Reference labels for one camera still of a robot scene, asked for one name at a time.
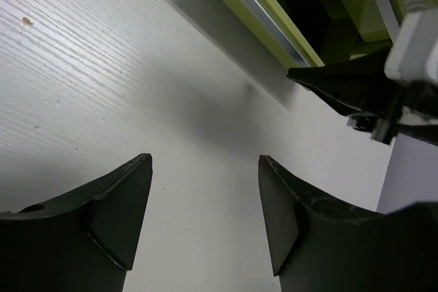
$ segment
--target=brown spot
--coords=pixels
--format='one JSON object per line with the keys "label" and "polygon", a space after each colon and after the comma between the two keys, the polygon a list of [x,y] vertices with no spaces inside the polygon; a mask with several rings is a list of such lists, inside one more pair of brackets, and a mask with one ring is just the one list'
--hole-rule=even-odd
{"label": "brown spot", "polygon": [[27,17],[23,17],[21,20],[23,21],[23,23],[25,23],[27,25],[34,25],[34,22],[29,20]]}

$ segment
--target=white robot part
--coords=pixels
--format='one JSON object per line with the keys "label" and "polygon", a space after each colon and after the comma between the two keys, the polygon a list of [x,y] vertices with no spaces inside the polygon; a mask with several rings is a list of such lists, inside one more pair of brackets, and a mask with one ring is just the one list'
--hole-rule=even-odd
{"label": "white robot part", "polygon": [[438,85],[438,9],[407,15],[385,63],[385,74],[400,84]]}

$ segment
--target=open box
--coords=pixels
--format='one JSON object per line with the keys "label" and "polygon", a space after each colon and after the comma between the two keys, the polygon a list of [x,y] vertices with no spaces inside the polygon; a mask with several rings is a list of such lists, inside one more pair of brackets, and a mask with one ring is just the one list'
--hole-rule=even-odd
{"label": "open box", "polygon": [[391,45],[374,0],[223,1],[286,68],[342,62]]}

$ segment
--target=open drawer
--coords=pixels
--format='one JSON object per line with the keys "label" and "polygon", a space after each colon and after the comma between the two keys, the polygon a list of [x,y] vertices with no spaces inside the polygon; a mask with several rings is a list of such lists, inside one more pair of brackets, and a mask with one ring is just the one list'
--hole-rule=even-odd
{"label": "open drawer", "polygon": [[391,45],[386,31],[387,38],[365,41],[342,0],[223,1],[286,68],[342,62]]}

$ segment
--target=white table surface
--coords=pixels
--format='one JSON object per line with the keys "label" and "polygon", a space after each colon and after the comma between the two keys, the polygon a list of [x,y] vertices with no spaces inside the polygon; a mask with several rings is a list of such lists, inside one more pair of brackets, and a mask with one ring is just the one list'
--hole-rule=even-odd
{"label": "white table surface", "polygon": [[125,291],[279,291],[258,155],[375,209],[391,154],[285,73],[220,0],[0,0],[0,211],[150,152]]}

